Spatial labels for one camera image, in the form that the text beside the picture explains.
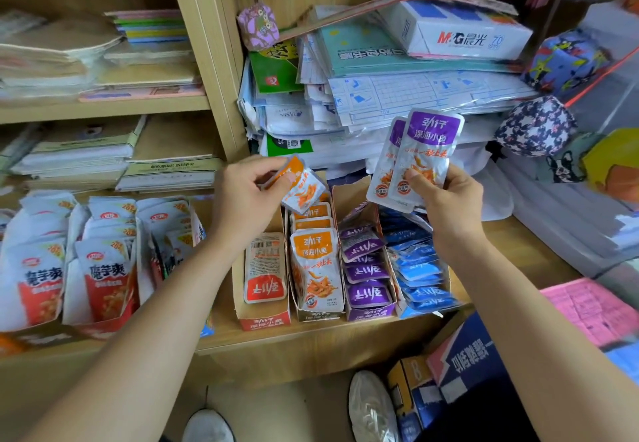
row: blue cardboard box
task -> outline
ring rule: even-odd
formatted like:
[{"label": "blue cardboard box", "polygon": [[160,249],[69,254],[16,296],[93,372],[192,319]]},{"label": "blue cardboard box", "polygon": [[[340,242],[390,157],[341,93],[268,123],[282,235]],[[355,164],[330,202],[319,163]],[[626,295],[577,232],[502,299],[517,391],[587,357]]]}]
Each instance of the blue cardboard box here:
[{"label": "blue cardboard box", "polygon": [[639,342],[612,349],[606,353],[606,356],[636,384],[639,384]]},{"label": "blue cardboard box", "polygon": [[446,406],[425,356],[400,359],[388,373],[388,389],[403,442],[413,442]]},{"label": "blue cardboard box", "polygon": [[428,356],[427,363],[449,404],[473,386],[507,373],[477,312]]},{"label": "blue cardboard box", "polygon": [[610,53],[585,32],[575,29],[547,38],[535,54],[522,80],[534,89],[565,95],[589,82],[611,63]]}]

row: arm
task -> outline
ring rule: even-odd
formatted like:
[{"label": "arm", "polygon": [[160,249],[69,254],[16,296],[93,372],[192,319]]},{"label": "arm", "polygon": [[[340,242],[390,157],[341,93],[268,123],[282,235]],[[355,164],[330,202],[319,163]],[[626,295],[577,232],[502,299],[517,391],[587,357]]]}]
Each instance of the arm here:
[{"label": "arm", "polygon": [[473,299],[543,441],[630,441],[639,387],[563,317],[484,236],[482,186],[451,165],[448,190],[410,175],[435,249]]},{"label": "arm", "polygon": [[255,181],[285,162],[251,157],[218,173],[209,238],[107,342],[24,442],[160,439],[222,280],[291,187],[288,177],[268,191]]}]

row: floor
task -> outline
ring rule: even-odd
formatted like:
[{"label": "floor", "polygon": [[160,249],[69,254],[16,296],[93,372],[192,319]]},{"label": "floor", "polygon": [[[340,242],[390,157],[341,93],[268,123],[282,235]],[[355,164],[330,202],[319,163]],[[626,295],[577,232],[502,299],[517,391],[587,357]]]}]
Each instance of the floor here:
[{"label": "floor", "polygon": [[262,390],[234,384],[182,391],[164,434],[180,442],[197,410],[207,405],[230,424],[236,442],[353,442],[347,412],[352,371],[334,373]]}]

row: shoe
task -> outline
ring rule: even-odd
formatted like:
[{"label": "shoe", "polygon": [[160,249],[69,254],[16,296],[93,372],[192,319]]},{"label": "shoe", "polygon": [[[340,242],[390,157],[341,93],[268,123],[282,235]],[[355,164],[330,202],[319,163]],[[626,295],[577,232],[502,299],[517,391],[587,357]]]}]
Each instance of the shoe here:
[{"label": "shoe", "polygon": [[229,424],[215,410],[194,413],[182,434],[182,442],[234,442]]}]

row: hand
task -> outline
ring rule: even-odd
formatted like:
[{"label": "hand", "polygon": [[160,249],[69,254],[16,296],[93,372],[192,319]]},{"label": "hand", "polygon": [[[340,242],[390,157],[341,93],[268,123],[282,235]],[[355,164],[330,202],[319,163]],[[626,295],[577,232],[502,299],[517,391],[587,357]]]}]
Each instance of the hand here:
[{"label": "hand", "polygon": [[287,160],[253,155],[217,172],[212,234],[219,244],[239,255],[267,228],[295,176],[282,176],[267,191],[260,191],[256,183],[265,182],[264,177],[281,169]]},{"label": "hand", "polygon": [[406,179],[424,199],[435,250],[445,262],[450,264],[469,243],[486,241],[481,225],[484,188],[464,170],[451,163],[444,189],[414,170],[406,172]]}]

